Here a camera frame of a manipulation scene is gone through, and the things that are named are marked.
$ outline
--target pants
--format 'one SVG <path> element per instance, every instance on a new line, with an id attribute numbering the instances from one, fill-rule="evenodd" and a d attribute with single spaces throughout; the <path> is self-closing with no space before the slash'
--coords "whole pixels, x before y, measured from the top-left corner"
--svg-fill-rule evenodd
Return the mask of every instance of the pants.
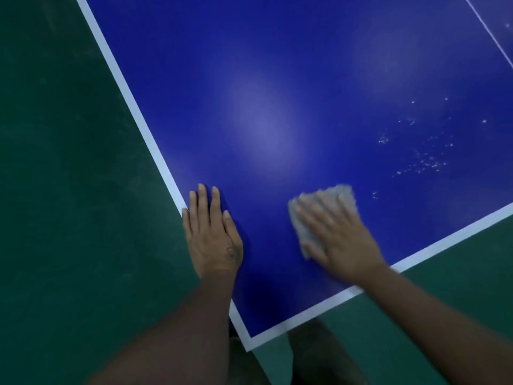
<path id="1" fill-rule="evenodd" d="M 291 385 L 367 385 L 368 382 L 335 336 L 313 319 L 288 333 L 294 354 Z M 228 385 L 270 385 L 253 353 L 230 339 Z"/>

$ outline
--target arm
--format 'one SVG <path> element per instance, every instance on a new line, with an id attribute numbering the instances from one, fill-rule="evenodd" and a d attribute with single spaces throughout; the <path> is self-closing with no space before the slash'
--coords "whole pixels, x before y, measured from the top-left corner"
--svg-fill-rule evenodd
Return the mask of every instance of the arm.
<path id="1" fill-rule="evenodd" d="M 451 383 L 513 383 L 510 343 L 390 270 L 343 199 L 334 203 L 322 192 L 318 198 L 323 205 L 303 200 L 297 210 L 324 244 L 324 249 L 302 244 L 312 258 L 337 278 L 361 286 Z"/>
<path id="2" fill-rule="evenodd" d="M 228 310 L 242 241 L 230 215 L 221 214 L 219 190 L 199 186 L 183 210 L 192 263 L 201 282 L 176 311 L 147 330 L 96 374 L 91 385 L 219 384 L 228 373 Z"/>

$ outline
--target white border line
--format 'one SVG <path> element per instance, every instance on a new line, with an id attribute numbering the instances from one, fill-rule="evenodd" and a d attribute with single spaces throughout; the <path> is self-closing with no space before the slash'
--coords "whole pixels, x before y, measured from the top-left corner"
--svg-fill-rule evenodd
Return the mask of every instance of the white border line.
<path id="1" fill-rule="evenodd" d="M 167 167 L 166 162 L 164 161 L 162 153 L 160 152 L 157 143 L 155 142 L 155 139 L 153 138 L 153 135 L 151 134 L 150 129 L 148 128 L 148 125 L 144 120 L 144 117 L 141 113 L 141 110 L 139 109 L 139 106 L 135 102 L 132 92 L 130 91 L 130 88 L 126 83 L 125 78 L 121 73 L 118 63 L 114 59 L 114 55 L 112 54 L 112 51 L 110 50 L 109 45 L 107 44 L 107 41 L 105 40 L 105 37 L 103 36 L 103 33 L 98 23 L 96 22 L 96 19 L 94 18 L 91 8 L 87 4 L 87 0 L 76 1 L 79 4 L 82 13 L 84 14 L 86 22 L 89 25 L 89 28 L 94 38 L 96 39 L 96 42 L 98 43 L 100 51 L 102 52 L 103 57 L 105 58 L 105 61 L 107 62 L 107 65 L 116 83 L 118 84 L 119 90 L 121 91 L 121 94 L 123 95 L 123 98 L 125 99 L 125 102 L 127 103 L 130 112 L 132 113 L 132 116 L 135 120 L 135 123 L 137 124 L 137 127 L 139 128 L 139 131 L 141 132 L 141 135 L 143 135 L 143 139 L 146 142 L 146 145 L 148 146 L 148 150 L 150 151 L 151 156 L 153 157 L 153 160 L 155 161 L 155 164 L 157 165 L 157 168 L 164 180 L 164 183 L 166 184 L 169 193 L 171 194 L 171 197 L 173 198 L 173 201 L 181 215 L 182 208 L 186 208 L 187 205 L 185 204 L 182 194 L 176 186 L 173 176 L 171 175 L 169 168 Z M 502 54 L 504 55 L 510 66 L 513 68 L 513 63 L 508 58 L 508 56 L 506 55 L 502 47 L 499 45 L 497 40 L 494 38 L 488 27 L 484 24 L 484 21 L 481 19 L 475 8 L 472 6 L 469 0 L 466 1 L 474 11 L 479 21 L 486 29 L 486 31 L 490 34 L 495 44 L 497 44 L 497 46 L 501 50 Z M 428 246 L 425 249 L 420 250 L 419 252 L 416 252 L 415 254 L 410 255 L 405 259 L 402 259 L 395 265 L 392 265 L 392 268 L 398 272 L 403 272 L 409 269 L 410 267 L 417 265 L 418 263 L 425 261 L 428 258 L 431 258 L 433 255 L 438 254 L 439 252 L 444 251 L 447 248 L 459 243 L 460 241 L 469 238 L 475 233 L 478 233 L 479 231 L 482 231 L 492 226 L 493 224 L 499 222 L 502 219 L 507 218 L 512 214 L 513 203 L 485 216 L 482 219 L 479 219 L 478 221 L 460 229 L 459 231 L 449 235 L 448 237 L 439 240 L 431 246 Z M 237 310 L 233 300 L 230 303 L 230 319 L 234 324 L 237 333 L 239 334 L 240 341 L 242 342 L 244 348 L 247 351 L 250 351 L 274 339 L 275 337 L 278 337 L 284 334 L 285 332 L 292 330 L 294 327 L 297 327 L 298 325 L 303 324 L 304 322 L 321 315 L 327 310 L 330 310 L 335 306 L 342 304 L 343 302 L 349 300 L 352 297 L 355 297 L 361 292 L 362 290 L 360 288 L 356 286 L 351 286 L 348 289 L 345 289 L 344 291 L 312 306 L 311 308 L 304 310 L 303 312 L 295 316 L 292 316 L 291 318 L 283 321 L 282 323 L 277 324 L 269 330 L 266 330 L 254 337 L 251 337 L 249 335 L 246 326 L 244 325 L 242 318 L 240 317 L 239 311 Z"/>
<path id="2" fill-rule="evenodd" d="M 474 12 L 474 14 L 477 16 L 477 18 L 479 19 L 479 21 L 481 22 L 481 24 L 483 25 L 484 29 L 488 32 L 488 35 L 490 35 L 491 39 L 495 42 L 495 44 L 497 45 L 497 47 L 499 48 L 499 50 L 501 50 L 501 53 L 502 55 L 504 56 L 504 58 L 506 58 L 506 61 L 508 61 L 508 63 L 510 64 L 511 68 L 513 69 L 513 62 L 511 62 L 511 59 L 508 57 L 508 55 L 506 54 L 506 52 L 503 50 L 503 48 L 501 47 L 501 45 L 499 44 L 499 42 L 497 41 L 497 39 L 495 38 L 495 36 L 493 35 L 493 33 L 491 33 L 490 29 L 488 28 L 488 25 L 486 25 L 486 23 L 484 22 L 484 20 L 481 18 L 481 16 L 479 15 L 478 11 L 476 10 L 476 8 L 474 8 L 474 6 L 472 5 L 472 3 L 470 2 L 470 0 L 465 0 L 468 4 L 468 6 L 471 7 L 471 10 Z"/>

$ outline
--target person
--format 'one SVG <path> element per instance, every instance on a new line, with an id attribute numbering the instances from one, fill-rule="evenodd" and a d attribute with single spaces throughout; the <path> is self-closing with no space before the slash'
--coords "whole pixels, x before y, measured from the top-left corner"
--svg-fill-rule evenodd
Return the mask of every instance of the person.
<path id="1" fill-rule="evenodd" d="M 336 278 L 362 287 L 448 382 L 513 383 L 509 342 L 390 269 L 372 235 L 343 200 L 332 202 L 322 192 L 318 198 L 322 203 L 301 200 L 297 210 L 324 245 L 321 249 L 313 243 L 302 244 L 315 261 Z M 212 189 L 210 207 L 204 185 L 199 185 L 198 195 L 190 193 L 183 225 L 192 263 L 201 278 L 196 291 L 122 350 L 90 384 L 266 383 L 259 382 L 263 372 L 252 354 L 228 337 L 230 299 L 244 251 L 230 213 L 221 213 L 218 188 Z M 323 349 L 316 348 L 316 338 Z M 289 339 L 294 352 L 293 382 L 366 383 L 318 320 L 292 330 Z M 309 349 L 320 352 L 317 359 Z M 347 368 L 349 374 L 342 373 Z"/>

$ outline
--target person's right arm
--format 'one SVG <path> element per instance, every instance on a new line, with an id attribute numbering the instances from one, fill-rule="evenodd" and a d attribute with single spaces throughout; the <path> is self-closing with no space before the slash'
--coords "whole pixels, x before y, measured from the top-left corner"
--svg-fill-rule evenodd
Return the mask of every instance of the person's right arm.
<path id="1" fill-rule="evenodd" d="M 324 245 L 302 243 L 312 258 L 362 287 L 450 383 L 513 384 L 513 345 L 389 269 L 359 216 L 318 196 L 325 207 L 302 200 L 297 209 Z"/>

